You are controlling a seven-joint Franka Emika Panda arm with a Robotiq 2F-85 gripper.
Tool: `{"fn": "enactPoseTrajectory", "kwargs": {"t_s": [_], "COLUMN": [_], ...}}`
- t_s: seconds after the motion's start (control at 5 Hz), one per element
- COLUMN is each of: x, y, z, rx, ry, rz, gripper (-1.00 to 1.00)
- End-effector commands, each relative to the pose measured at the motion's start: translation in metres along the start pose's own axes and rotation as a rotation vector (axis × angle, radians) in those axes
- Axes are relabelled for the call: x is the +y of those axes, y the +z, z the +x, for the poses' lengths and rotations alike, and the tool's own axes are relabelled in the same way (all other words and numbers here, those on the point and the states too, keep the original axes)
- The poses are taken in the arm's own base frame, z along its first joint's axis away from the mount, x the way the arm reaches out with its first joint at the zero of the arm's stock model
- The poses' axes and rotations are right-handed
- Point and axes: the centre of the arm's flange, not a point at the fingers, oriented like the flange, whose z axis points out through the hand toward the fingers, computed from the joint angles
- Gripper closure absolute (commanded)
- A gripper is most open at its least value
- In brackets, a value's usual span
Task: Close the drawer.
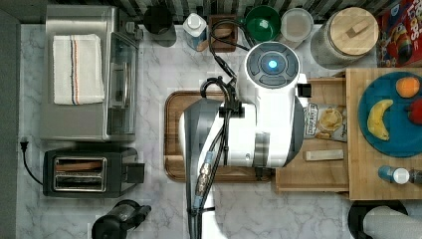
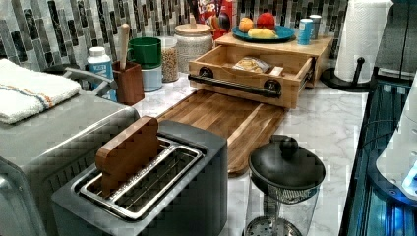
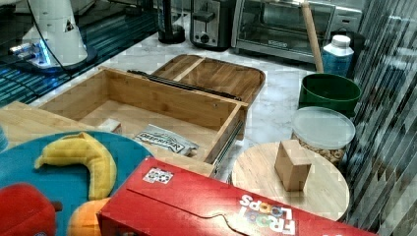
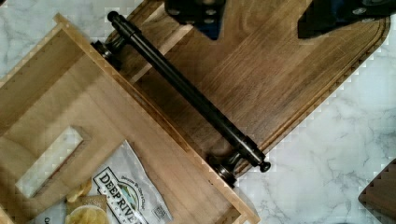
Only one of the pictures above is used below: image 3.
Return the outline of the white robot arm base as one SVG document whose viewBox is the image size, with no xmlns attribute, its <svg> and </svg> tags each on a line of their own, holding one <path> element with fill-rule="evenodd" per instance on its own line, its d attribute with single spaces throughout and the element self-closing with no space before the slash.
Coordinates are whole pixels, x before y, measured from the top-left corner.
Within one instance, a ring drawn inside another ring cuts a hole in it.
<svg viewBox="0 0 417 236">
<path fill-rule="evenodd" d="M 74 15 L 86 12 L 96 0 L 17 0 L 19 13 L 30 13 L 31 29 L 9 52 L 42 71 L 77 70 L 96 57 L 84 43 Z"/>
</svg>

